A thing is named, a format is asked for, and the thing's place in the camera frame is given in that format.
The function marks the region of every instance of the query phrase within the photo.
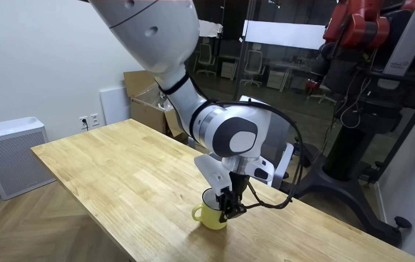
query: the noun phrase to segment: power outlet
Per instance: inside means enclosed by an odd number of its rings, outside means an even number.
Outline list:
[[[92,114],[91,115],[91,125],[93,125],[93,126],[99,125],[99,114]]]
[[[86,119],[86,122],[88,123],[88,127],[89,127],[90,120],[89,120],[88,116],[82,116],[78,119],[80,120],[80,129],[86,129],[86,123],[83,123],[83,119]]]

